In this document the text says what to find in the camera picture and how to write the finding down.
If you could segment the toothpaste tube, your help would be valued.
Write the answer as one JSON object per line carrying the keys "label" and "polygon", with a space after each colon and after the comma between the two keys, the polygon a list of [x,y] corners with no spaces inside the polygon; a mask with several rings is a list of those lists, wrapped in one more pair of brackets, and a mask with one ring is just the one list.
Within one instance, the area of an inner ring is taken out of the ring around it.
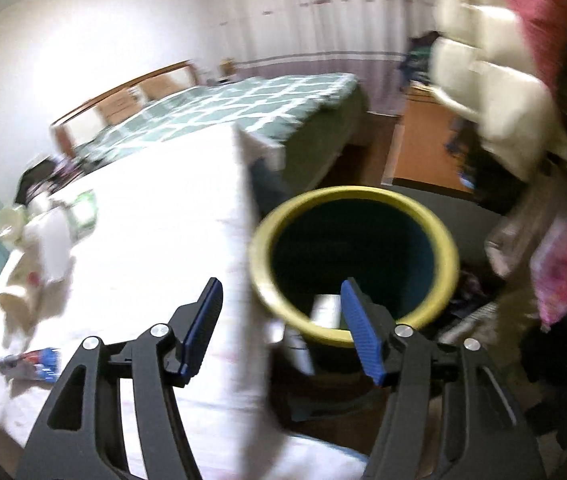
{"label": "toothpaste tube", "polygon": [[9,380],[48,382],[60,376],[60,355],[55,348],[43,348],[0,358],[0,374]]}

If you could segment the clothes pile on cabinet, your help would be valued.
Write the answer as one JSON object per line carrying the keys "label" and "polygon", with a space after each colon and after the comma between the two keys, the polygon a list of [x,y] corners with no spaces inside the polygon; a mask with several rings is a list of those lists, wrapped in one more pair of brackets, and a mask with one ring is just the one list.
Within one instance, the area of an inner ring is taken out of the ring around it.
{"label": "clothes pile on cabinet", "polygon": [[409,40],[405,58],[399,65],[401,85],[399,90],[406,92],[410,84],[417,82],[428,86],[430,84],[430,60],[434,42],[440,34],[430,30],[426,34]]}

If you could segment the white dotted table cloth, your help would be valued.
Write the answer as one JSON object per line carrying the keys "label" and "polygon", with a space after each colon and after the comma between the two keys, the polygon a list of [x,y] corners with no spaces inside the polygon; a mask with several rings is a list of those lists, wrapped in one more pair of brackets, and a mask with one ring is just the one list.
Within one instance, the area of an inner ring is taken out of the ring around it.
{"label": "white dotted table cloth", "polygon": [[[267,403],[267,318],[248,276],[258,215],[239,136],[210,127],[155,144],[84,177],[68,194],[96,196],[94,230],[73,248],[70,276],[41,299],[30,334],[0,309],[0,356],[82,341],[132,339],[190,304],[210,278],[224,302],[201,370],[175,392],[206,479],[357,479],[353,451],[283,430]],[[0,429],[24,444],[49,391],[0,374]]]}

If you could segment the right brown pillow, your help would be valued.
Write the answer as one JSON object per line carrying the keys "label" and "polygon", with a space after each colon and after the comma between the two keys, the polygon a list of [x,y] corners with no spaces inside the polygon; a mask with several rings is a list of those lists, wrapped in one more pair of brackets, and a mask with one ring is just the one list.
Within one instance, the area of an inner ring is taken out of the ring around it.
{"label": "right brown pillow", "polygon": [[140,90],[151,101],[158,101],[188,88],[187,84],[180,84],[169,74],[146,78],[138,84]]}

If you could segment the brown pillow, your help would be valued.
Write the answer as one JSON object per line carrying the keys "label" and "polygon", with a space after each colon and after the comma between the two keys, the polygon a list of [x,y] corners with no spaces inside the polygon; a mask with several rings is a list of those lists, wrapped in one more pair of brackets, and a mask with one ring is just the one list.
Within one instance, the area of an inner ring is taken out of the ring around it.
{"label": "brown pillow", "polygon": [[97,111],[110,126],[115,126],[143,110],[131,88],[125,88],[108,96],[97,104]]}
{"label": "brown pillow", "polygon": [[188,88],[187,84],[180,84],[169,74],[146,78],[138,84],[140,90],[151,101],[158,101]]}

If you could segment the dark clothes on nightstand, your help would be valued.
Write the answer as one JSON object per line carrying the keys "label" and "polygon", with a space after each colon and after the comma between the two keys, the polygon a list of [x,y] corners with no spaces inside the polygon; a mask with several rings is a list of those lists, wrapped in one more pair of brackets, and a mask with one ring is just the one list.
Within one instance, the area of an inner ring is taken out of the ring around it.
{"label": "dark clothes on nightstand", "polygon": [[83,174],[82,168],[66,156],[44,157],[22,173],[14,204],[27,206],[41,192],[56,193]]}

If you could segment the yellow rimmed trash bin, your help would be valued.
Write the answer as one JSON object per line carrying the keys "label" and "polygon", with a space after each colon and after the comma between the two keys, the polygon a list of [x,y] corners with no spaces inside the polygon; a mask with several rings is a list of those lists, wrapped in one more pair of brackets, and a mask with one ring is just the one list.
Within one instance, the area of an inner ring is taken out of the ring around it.
{"label": "yellow rimmed trash bin", "polygon": [[253,289],[275,318],[305,339],[352,347],[348,330],[309,317],[318,295],[346,278],[415,330],[447,306],[459,276],[458,249],[443,221],[417,200],[383,188],[345,185],[287,200],[259,223],[248,248]]}

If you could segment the wooden side cabinet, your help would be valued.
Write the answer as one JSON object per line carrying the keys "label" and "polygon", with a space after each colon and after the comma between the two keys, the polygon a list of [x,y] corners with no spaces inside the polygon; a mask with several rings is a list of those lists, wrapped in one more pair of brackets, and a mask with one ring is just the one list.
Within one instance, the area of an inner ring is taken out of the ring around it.
{"label": "wooden side cabinet", "polygon": [[454,114],[436,101],[429,87],[410,84],[404,113],[393,132],[382,185],[417,188],[469,200],[457,162],[446,151]]}

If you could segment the pink white curtain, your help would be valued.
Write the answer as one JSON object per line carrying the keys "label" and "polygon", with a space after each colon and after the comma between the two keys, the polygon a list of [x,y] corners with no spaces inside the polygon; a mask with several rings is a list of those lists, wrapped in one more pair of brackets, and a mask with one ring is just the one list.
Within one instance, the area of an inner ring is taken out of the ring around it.
{"label": "pink white curtain", "polygon": [[401,65],[435,0],[212,0],[220,54],[243,77],[351,73],[369,108],[402,113]]}

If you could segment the green plastic bag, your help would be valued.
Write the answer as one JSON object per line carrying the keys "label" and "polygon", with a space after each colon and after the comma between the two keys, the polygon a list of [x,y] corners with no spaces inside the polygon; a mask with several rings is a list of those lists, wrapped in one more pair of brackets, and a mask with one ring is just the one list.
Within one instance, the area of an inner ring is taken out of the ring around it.
{"label": "green plastic bag", "polygon": [[0,308],[16,327],[30,330],[44,289],[62,282],[70,268],[74,236],[67,206],[56,203],[33,216],[22,205],[3,208],[0,240],[12,245],[18,256],[0,287]]}

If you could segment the wooden bed headboard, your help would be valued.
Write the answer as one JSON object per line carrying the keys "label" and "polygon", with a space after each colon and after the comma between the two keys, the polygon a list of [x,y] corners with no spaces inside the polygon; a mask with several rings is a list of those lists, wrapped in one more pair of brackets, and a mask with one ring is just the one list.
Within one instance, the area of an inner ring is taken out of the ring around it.
{"label": "wooden bed headboard", "polygon": [[116,126],[141,112],[146,102],[154,102],[177,91],[202,84],[196,67],[188,60],[152,70],[94,96],[52,122],[50,133],[56,148],[68,157],[82,144],[80,133],[72,133],[70,124],[87,113],[94,113],[106,126]]}

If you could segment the clear green label bottle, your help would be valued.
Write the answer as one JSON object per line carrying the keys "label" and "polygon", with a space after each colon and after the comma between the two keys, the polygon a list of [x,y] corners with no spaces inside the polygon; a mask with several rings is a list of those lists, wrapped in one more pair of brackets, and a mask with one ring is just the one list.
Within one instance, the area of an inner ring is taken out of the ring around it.
{"label": "clear green label bottle", "polygon": [[67,204],[68,222],[75,240],[90,234],[97,224],[98,206],[96,194],[92,191],[79,193]]}

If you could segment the cream puffer jacket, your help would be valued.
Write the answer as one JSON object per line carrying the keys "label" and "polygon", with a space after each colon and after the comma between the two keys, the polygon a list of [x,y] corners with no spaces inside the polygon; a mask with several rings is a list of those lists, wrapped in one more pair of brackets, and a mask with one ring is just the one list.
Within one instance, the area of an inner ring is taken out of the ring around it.
{"label": "cream puffer jacket", "polygon": [[508,0],[436,0],[431,90],[477,124],[481,148],[527,182],[547,152],[567,158],[550,90]]}

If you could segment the green plaid duvet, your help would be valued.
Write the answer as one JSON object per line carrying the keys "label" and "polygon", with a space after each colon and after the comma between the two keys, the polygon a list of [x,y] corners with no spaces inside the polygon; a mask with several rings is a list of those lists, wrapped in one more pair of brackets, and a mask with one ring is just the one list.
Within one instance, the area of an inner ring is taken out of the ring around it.
{"label": "green plaid duvet", "polygon": [[96,166],[142,148],[218,125],[289,148],[294,136],[324,122],[319,139],[345,139],[349,123],[367,108],[357,77],[348,73],[250,77],[217,87],[194,86],[146,104],[118,125],[77,144],[75,159]]}

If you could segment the left brown pillow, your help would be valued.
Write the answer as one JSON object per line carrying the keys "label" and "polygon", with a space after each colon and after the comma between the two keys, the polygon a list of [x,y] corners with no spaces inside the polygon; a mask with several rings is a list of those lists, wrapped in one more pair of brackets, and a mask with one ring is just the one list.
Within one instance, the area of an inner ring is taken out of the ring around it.
{"label": "left brown pillow", "polygon": [[125,88],[108,96],[97,104],[97,111],[110,126],[115,126],[143,110],[131,88]]}

